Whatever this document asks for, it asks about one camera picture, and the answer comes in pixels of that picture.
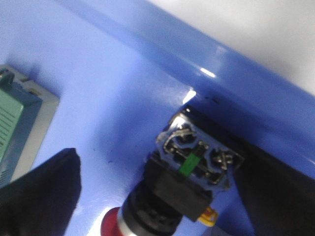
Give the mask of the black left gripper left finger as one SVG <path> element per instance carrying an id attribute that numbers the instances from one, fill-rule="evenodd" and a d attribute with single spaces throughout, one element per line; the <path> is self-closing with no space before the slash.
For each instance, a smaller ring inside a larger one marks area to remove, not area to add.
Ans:
<path id="1" fill-rule="evenodd" d="M 63 236 L 80 198 L 81 161 L 65 148 L 0 190 L 2 236 Z"/>

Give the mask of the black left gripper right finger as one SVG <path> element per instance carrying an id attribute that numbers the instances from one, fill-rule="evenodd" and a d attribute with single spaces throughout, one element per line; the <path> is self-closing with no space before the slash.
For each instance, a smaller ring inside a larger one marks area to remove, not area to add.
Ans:
<path id="1" fill-rule="evenodd" d="M 183 113 L 243 157 L 233 178 L 254 235 L 315 234 L 313 178 L 230 132 L 192 106 L 185 106 Z"/>

